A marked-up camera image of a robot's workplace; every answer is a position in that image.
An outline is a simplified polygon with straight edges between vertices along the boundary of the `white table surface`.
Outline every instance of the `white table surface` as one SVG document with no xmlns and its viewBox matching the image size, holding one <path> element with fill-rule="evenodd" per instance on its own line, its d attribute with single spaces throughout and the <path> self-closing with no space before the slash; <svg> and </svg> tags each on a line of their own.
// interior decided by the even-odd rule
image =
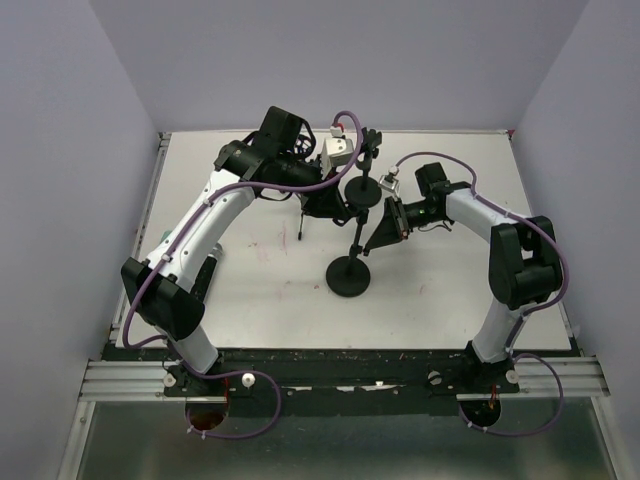
<svg viewBox="0 0 640 480">
<path fill-rule="evenodd" d="M 172 135 L 141 258 L 191 205 L 220 148 L 246 133 Z M 316 135 L 321 145 L 326 134 L 318 131 Z M 435 150 L 470 163 L 485 196 L 514 212 L 530 213 L 506 135 L 384 132 L 380 150 L 373 165 L 374 178 L 405 154 Z M 421 199 L 414 171 L 434 161 L 439 160 L 415 158 L 403 165 L 399 178 L 405 203 Z M 470 180 L 461 167 L 441 161 L 451 181 Z M 359 174 L 354 168 L 348 177 Z M 227 175 L 220 174 L 221 184 L 228 183 Z M 383 201 L 371 210 L 363 242 L 379 223 L 382 210 Z M 553 219 L 553 212 L 540 213 Z M 492 298 L 487 281 L 489 247 L 464 226 L 455 224 L 452 233 L 416 231 L 408 241 L 373 250 L 364 258 L 372 276 L 369 289 L 357 298 L 341 298 L 327 287 L 325 270 L 333 259 L 348 253 L 355 220 L 340 228 L 330 220 L 305 217 L 303 240 L 298 241 L 299 219 L 295 197 L 283 203 L 256 200 L 223 235 L 225 257 L 202 320 L 214 345 L 459 349 L 482 325 Z M 138 315 L 134 317 L 132 342 L 155 333 Z M 121 337 L 117 345 L 122 346 Z M 516 348 L 570 348 L 560 308 L 534 314 Z"/>
</svg>

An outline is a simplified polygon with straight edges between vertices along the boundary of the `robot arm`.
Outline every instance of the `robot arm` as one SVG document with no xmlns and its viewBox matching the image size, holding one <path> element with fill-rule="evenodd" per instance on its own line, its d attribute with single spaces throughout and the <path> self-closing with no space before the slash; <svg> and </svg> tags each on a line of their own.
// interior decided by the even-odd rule
<svg viewBox="0 0 640 480">
<path fill-rule="evenodd" d="M 308 137 L 300 134 L 303 126 Z M 335 176 L 338 167 L 355 162 L 354 145 L 340 128 L 331 128 L 331 137 L 325 140 L 322 153 L 309 162 L 306 159 L 314 148 L 315 137 L 307 121 L 277 107 L 269 109 L 258 131 L 242 141 L 225 145 L 215 161 L 216 171 L 224 169 L 236 175 L 240 182 L 251 183 L 218 195 L 212 201 L 214 171 L 172 234 L 144 261 L 129 258 L 125 262 L 121 275 L 132 305 L 125 330 L 136 311 L 145 322 L 166 335 L 195 370 L 209 370 L 218 351 L 200 326 L 204 304 L 192 294 L 196 277 L 220 237 L 260 195 L 262 188 L 269 185 L 312 187 Z M 324 188 L 298 190 L 304 191 L 300 200 L 305 214 L 340 221 L 351 218 L 337 181 Z"/>
<path fill-rule="evenodd" d="M 522 326 L 523 314 L 547 300 L 562 284 L 560 260 L 555 250 L 527 226 L 481 203 L 466 182 L 451 183 L 440 163 L 416 171 L 423 200 L 403 204 L 398 198 L 394 173 L 383 177 L 382 188 L 393 196 L 385 200 L 382 221 L 365 245 L 364 253 L 408 239 L 418 227 L 437 222 L 460 222 L 490 245 L 489 285 L 494 295 L 482 328 L 471 341 L 480 364 L 507 359 Z M 551 238 L 551 221 L 529 219 Z M 529 258 L 523 251 L 531 252 Z"/>
</svg>

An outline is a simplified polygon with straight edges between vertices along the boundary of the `bolt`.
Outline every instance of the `bolt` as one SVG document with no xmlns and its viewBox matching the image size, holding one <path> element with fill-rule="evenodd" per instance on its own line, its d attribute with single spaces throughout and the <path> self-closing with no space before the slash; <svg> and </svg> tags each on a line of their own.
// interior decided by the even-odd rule
<svg viewBox="0 0 640 480">
<path fill-rule="evenodd" d="M 427 375 L 427 379 L 429 380 L 429 383 L 431 385 L 440 385 L 442 383 L 440 372 L 436 372 L 435 370 L 429 372 L 429 375 Z"/>
<path fill-rule="evenodd" d="M 256 377 L 253 376 L 253 373 L 245 373 L 242 376 L 242 384 L 246 387 L 246 388 L 251 388 L 253 387 L 253 384 L 256 383 Z"/>
<path fill-rule="evenodd" d="M 164 378 L 162 379 L 162 383 L 165 387 L 173 387 L 176 384 L 176 377 L 174 377 L 173 375 L 171 375 L 170 373 L 167 373 Z"/>
<path fill-rule="evenodd" d="M 507 382 L 509 382 L 512 385 L 515 385 L 520 380 L 520 376 L 518 375 L 518 372 L 516 372 L 515 370 L 507 370 L 505 377 L 507 379 Z"/>
</svg>

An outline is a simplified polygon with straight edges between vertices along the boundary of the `lavender wall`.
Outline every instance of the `lavender wall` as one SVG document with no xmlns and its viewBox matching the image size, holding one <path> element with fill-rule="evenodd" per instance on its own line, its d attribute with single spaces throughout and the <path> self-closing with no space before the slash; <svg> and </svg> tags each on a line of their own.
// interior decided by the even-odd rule
<svg viewBox="0 0 640 480">
<path fill-rule="evenodd" d="M 155 128 L 86 0 L 0 2 L 0 477 L 55 478 Z"/>
<path fill-rule="evenodd" d="M 591 0 L 515 136 L 537 213 L 550 214 L 573 281 L 578 341 L 605 370 L 640 472 L 640 3 Z"/>
<path fill-rule="evenodd" d="M 90 0 L 162 130 L 514 128 L 586 0 Z"/>
</svg>

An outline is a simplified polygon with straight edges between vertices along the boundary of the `red stain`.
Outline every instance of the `red stain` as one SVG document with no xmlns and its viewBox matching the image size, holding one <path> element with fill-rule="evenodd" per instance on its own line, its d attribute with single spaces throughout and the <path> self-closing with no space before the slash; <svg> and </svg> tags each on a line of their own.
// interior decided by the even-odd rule
<svg viewBox="0 0 640 480">
<path fill-rule="evenodd" d="M 285 255 L 287 254 L 287 226 L 285 225 L 285 222 L 282 222 L 282 233 L 280 234 L 280 236 L 282 237 L 282 251 L 284 252 Z"/>
<path fill-rule="evenodd" d="M 267 249 L 261 245 L 256 244 L 256 255 L 258 256 L 258 261 L 260 263 L 266 263 L 269 261 L 269 254 L 267 254 Z"/>
</svg>

